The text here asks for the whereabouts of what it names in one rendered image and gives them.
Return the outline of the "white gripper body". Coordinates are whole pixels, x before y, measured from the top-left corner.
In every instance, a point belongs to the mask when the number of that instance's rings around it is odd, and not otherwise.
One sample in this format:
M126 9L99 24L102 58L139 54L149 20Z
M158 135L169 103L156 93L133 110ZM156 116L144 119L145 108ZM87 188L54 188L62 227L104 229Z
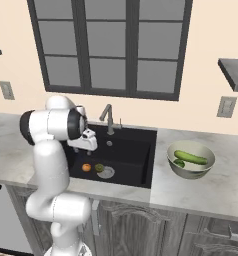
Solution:
M95 136L91 138L80 137L79 139L68 140L67 144L73 148L79 148L88 151L95 151L98 147Z

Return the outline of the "black sink basin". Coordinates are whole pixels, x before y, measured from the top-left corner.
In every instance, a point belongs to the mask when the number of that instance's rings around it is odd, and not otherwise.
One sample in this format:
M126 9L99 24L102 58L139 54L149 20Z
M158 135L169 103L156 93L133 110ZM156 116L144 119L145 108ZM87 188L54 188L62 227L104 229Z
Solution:
M89 128L96 133L98 144L90 156L86 150L75 153L66 142L62 143L72 178L151 188L156 130L123 127L108 135L108 127L101 123L90 124ZM95 170L98 163L104 166L102 172ZM90 164L91 171L84 172L83 164Z

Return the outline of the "pale green bowl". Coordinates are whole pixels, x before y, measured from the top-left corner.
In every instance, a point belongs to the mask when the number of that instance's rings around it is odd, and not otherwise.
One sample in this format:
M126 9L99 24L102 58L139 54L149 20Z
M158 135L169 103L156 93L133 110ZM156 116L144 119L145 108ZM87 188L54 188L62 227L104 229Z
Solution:
M208 163L206 165L197 165L184 161L185 167L181 168L173 163L175 159L178 159L174 156L174 152L176 150L204 157L208 160ZM208 147L199 142L190 140L173 142L167 149L167 159L173 172L185 179L199 179L203 177L215 164L215 155Z

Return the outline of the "grey metal tap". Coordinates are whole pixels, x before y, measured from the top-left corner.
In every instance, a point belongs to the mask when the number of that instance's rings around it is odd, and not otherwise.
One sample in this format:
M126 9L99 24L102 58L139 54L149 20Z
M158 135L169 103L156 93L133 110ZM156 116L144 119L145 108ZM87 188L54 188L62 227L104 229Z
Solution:
M108 124L107 134L108 135L113 135L115 129L121 129L122 128L121 123L115 124L113 122L112 105L111 104L106 105L106 107L104 108L101 116L99 117L99 120L100 121L107 120L107 124Z

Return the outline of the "narrow grey cupboard door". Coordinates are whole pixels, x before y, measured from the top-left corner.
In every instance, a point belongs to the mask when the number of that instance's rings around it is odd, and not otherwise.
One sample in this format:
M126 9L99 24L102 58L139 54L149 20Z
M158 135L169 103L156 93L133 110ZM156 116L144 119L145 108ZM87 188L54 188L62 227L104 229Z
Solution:
M34 189L7 185L9 197L29 242L34 256L44 256L52 245L50 222L30 218L26 213L26 202Z

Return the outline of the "wide grey cupboard door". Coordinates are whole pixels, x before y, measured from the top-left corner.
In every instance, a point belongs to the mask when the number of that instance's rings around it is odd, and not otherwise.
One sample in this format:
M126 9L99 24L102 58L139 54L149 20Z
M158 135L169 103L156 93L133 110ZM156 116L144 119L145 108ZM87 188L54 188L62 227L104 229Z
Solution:
M98 200L95 256L178 256L186 215Z

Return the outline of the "dark framed window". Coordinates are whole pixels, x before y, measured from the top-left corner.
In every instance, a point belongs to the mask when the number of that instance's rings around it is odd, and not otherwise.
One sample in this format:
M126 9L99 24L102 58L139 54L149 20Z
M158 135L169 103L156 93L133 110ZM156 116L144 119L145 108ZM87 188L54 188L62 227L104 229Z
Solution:
M27 0L45 90L177 101L193 0Z

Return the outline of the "grey dishwasher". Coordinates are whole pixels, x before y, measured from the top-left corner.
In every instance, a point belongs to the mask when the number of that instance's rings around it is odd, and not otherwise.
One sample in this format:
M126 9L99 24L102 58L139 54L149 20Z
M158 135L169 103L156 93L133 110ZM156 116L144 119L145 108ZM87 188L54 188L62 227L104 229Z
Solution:
M0 249L32 253L5 186L0 190Z

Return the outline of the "long green cucumber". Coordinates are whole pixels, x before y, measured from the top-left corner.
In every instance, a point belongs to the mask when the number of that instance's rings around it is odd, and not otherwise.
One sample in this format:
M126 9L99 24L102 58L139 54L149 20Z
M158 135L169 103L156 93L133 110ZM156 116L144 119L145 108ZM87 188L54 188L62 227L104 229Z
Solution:
M197 165L206 165L208 163L208 160L204 157L196 156L181 150L176 150L174 152L174 156L180 160L183 160L189 163L194 163Z

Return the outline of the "grey drawer front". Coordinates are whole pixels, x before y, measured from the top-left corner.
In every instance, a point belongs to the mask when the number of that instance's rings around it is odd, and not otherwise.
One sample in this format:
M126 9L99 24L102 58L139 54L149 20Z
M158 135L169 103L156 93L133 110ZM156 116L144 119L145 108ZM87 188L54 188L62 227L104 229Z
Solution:
M189 214L185 231L238 242L238 222Z

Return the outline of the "grey cupboard door under drawer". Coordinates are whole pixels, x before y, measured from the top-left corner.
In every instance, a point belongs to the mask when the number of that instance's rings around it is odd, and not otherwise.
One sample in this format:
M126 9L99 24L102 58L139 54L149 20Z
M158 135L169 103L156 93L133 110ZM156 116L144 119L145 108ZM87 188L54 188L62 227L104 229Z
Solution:
M185 233L178 256L238 256L238 242L208 235Z

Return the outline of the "grey wall socket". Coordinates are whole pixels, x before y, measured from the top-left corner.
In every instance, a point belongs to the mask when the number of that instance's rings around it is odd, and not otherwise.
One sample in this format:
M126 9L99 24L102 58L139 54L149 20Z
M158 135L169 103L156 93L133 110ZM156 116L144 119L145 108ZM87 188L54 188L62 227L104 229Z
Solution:
M222 96L217 112L218 117L231 118L236 105L236 97Z
M3 97L6 100L14 100L14 93L12 90L11 83L9 81L0 81L0 87L3 93Z

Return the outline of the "large grey wall shelf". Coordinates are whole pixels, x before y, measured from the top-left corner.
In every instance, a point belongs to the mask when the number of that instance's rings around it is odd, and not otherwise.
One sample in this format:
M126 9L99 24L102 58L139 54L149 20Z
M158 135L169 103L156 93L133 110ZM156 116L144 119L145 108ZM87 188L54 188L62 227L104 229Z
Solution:
M238 92L238 59L220 58L218 66L234 92Z

